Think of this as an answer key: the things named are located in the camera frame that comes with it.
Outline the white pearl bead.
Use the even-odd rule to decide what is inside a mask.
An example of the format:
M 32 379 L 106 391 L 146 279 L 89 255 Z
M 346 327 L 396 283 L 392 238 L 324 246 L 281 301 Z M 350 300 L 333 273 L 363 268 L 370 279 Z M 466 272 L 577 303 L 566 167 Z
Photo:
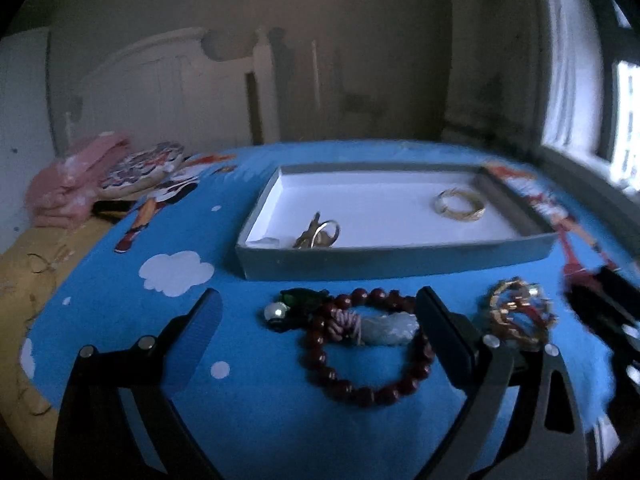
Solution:
M 272 302 L 271 304 L 268 304 L 268 306 L 265 306 L 265 321 L 267 323 L 282 323 L 286 318 L 288 310 L 290 310 L 290 307 L 287 306 L 284 302 Z

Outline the jade pendant with pink tassel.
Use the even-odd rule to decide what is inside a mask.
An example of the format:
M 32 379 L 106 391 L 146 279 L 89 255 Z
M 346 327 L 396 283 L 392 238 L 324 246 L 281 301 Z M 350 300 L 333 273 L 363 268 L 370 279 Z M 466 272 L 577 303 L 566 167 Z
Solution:
M 416 316 L 407 312 L 361 315 L 334 310 L 326 322 L 326 330 L 334 341 L 352 346 L 406 346 L 419 327 Z

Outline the grey shallow jewelry box tray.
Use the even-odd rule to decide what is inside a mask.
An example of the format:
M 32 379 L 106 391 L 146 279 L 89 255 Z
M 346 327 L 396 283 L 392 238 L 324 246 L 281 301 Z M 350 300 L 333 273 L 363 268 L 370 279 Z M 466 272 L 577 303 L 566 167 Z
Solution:
M 317 211 L 340 237 L 295 249 Z M 279 167 L 235 249 L 253 281 L 365 281 L 536 261 L 555 240 L 549 221 L 483 166 L 332 162 Z

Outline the blue cartoon bed sheet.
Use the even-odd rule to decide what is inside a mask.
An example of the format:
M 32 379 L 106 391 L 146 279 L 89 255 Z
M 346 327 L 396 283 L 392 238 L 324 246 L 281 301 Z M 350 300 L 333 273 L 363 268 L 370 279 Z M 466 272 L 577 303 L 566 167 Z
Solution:
M 294 282 L 250 282 L 235 255 L 241 226 L 278 167 L 313 162 L 479 164 L 495 155 L 447 144 L 319 142 L 238 148 L 230 172 L 212 165 L 198 187 L 162 209 L 126 254 L 114 247 L 135 214 L 108 232 L 44 307 L 20 350 L 30 383 L 59 408 L 78 350 L 130 348 L 188 312 L 207 287 L 224 312 L 175 406 L 226 479 L 412 479 L 454 422 L 464 395 L 440 363 L 418 391 L 388 408 L 357 408 L 329 399 L 301 361 L 298 330 L 275 334 L 262 310 Z M 561 295 L 562 249 L 537 262 L 480 271 L 398 278 L 323 281 L 346 294 L 356 287 L 414 295 L 431 285 L 446 306 L 477 314 L 480 298 L 518 275 L 541 284 L 559 313 L 560 347 L 585 427 L 613 393 L 610 352 L 582 327 Z M 300 281 L 303 287 L 314 287 Z

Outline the yellow bed sheet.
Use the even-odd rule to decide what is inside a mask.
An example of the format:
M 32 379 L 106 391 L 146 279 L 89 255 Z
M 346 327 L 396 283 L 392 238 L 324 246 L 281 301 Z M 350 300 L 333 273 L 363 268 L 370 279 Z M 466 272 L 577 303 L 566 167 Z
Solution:
M 47 479 L 58 412 L 32 384 L 25 342 L 58 286 L 109 229 L 95 218 L 73 231 L 32 228 L 1 255 L 1 418 Z

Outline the white window curtain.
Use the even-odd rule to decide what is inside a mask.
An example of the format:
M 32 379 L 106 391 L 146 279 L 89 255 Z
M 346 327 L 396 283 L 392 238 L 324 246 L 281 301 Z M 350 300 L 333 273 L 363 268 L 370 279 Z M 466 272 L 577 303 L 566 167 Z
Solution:
M 604 68 L 589 0 L 541 0 L 547 102 L 542 144 L 578 157 L 599 146 Z

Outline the pink folded blanket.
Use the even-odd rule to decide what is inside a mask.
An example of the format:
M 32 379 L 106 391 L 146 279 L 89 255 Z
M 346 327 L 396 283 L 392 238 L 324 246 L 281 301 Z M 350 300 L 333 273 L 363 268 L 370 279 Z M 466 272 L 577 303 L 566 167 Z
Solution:
M 25 207 L 32 226 L 78 228 L 91 216 L 99 180 L 129 153 L 128 136 L 114 131 L 73 144 L 30 182 Z

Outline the patterned round cushion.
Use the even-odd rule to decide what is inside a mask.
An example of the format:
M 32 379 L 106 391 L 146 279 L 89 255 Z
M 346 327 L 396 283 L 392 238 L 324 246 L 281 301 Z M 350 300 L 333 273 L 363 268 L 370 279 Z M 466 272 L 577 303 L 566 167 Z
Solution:
M 152 188 L 174 172 L 184 159 L 184 146 L 162 142 L 154 148 L 132 153 L 104 174 L 96 192 L 104 200 L 114 200 Z

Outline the white wooden headboard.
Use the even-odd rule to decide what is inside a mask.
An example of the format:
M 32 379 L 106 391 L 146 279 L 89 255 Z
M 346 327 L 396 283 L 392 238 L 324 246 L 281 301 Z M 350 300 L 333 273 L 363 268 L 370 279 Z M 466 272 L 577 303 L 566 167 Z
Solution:
M 276 63 L 265 29 L 252 53 L 215 61 L 206 29 L 146 37 L 110 54 L 81 79 L 65 112 L 65 140 L 126 134 L 136 150 L 177 141 L 191 152 L 277 143 L 281 139 Z

